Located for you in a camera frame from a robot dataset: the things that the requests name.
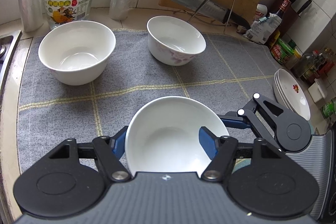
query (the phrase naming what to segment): metal screw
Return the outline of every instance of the metal screw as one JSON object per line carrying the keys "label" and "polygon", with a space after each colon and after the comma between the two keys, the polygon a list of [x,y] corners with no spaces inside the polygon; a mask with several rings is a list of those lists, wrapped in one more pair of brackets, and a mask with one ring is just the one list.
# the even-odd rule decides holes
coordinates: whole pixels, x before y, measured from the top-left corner
{"label": "metal screw", "polygon": [[116,171],[112,173],[112,178],[115,180],[124,180],[128,177],[128,173],[125,171]]}
{"label": "metal screw", "polygon": [[204,176],[207,179],[218,179],[220,177],[221,173],[219,173],[216,170],[208,170],[204,173]]}
{"label": "metal screw", "polygon": [[245,111],[241,108],[238,110],[238,115],[244,115]]}

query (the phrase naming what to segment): gray ribbed surface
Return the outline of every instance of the gray ribbed surface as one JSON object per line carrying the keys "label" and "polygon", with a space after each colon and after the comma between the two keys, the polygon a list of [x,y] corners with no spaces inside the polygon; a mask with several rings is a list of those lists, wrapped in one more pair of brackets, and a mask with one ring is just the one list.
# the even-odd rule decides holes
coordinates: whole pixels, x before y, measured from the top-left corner
{"label": "gray ribbed surface", "polygon": [[[65,220],[21,217],[18,224],[267,224],[238,208],[219,184],[200,180],[196,173],[138,173],[128,183],[114,184],[93,209]],[[309,216],[277,221],[313,224]]]}
{"label": "gray ribbed surface", "polygon": [[288,157],[307,170],[316,179],[320,193],[310,215],[318,219],[325,202],[329,182],[332,157],[332,132],[325,135],[313,135],[308,148],[300,153],[286,153]]}

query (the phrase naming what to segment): knife block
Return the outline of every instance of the knife block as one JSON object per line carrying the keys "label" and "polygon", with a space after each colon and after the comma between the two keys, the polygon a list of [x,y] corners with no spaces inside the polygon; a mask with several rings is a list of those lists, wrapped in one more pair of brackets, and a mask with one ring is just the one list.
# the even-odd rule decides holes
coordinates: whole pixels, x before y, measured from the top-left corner
{"label": "knife block", "polygon": [[[275,14],[279,7],[281,6],[283,0],[276,0],[269,9],[269,12],[272,14]],[[295,10],[290,6],[286,12],[283,14],[282,22],[278,27],[278,30],[280,31],[280,37],[282,37],[294,24],[294,22],[299,18],[299,15]]]}

